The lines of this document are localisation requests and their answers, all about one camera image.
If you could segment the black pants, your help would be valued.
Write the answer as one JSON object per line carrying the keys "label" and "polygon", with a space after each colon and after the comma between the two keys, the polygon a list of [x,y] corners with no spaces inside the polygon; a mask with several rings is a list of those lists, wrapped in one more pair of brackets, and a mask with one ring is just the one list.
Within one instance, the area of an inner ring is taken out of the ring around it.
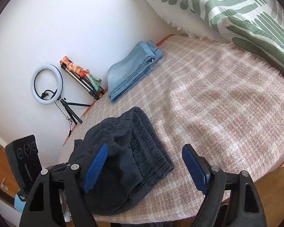
{"label": "black pants", "polygon": [[[84,175],[103,144],[108,156],[100,175],[88,193],[83,190]],[[74,142],[70,164],[81,168],[81,186],[93,215],[123,213],[144,199],[168,173],[173,162],[159,140],[147,115],[133,107],[119,117],[109,117]]]}

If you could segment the black mini tripod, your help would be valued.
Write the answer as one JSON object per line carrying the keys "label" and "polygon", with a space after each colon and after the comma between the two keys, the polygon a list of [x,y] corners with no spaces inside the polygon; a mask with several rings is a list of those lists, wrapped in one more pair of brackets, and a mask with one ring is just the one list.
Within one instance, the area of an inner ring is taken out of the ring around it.
{"label": "black mini tripod", "polygon": [[71,106],[76,106],[76,107],[91,107],[91,105],[84,104],[84,103],[70,103],[67,102],[65,98],[61,98],[60,103],[62,106],[65,108],[66,112],[68,113],[69,117],[71,120],[74,122],[75,125],[78,123],[82,124],[83,121],[81,118],[71,109]]}

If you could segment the pink plaid bed blanket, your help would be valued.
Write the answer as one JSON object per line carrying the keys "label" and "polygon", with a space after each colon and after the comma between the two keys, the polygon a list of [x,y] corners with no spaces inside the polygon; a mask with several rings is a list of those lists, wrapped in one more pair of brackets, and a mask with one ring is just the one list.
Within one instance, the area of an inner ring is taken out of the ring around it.
{"label": "pink plaid bed blanket", "polygon": [[160,45],[153,71],[116,103],[108,96],[83,116],[60,154],[68,161],[76,139],[108,117],[132,107],[148,116],[174,170],[135,207],[96,220],[147,223],[194,216],[203,201],[182,160],[191,144],[212,164],[230,173],[248,171],[253,180],[284,161],[284,77],[266,61],[239,49],[173,35]]}

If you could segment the folded silver tripod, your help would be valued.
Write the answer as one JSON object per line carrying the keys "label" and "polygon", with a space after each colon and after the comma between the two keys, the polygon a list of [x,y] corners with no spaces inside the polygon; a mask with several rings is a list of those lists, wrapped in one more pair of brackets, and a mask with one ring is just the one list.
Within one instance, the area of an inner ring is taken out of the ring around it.
{"label": "folded silver tripod", "polygon": [[92,84],[87,80],[87,78],[79,77],[77,74],[71,72],[66,67],[66,64],[61,64],[61,68],[68,73],[73,79],[75,79],[91,96],[93,96],[96,100],[99,100],[104,94],[104,89],[102,87],[99,88],[99,91],[96,91]]}

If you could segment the folded blue jeans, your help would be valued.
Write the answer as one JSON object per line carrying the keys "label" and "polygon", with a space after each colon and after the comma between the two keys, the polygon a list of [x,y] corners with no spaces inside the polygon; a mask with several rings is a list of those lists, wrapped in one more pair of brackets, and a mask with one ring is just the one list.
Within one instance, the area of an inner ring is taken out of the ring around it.
{"label": "folded blue jeans", "polygon": [[108,71],[108,96],[112,103],[147,76],[163,53],[152,41],[140,41],[128,56],[113,64]]}

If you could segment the green white patterned pillow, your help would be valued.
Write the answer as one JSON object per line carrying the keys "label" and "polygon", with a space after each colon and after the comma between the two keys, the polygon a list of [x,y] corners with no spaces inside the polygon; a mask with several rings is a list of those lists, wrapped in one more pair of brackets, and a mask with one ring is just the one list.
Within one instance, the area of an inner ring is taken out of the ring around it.
{"label": "green white patterned pillow", "polygon": [[284,76],[284,8],[278,0],[146,0],[167,24],[189,36],[231,42]]}

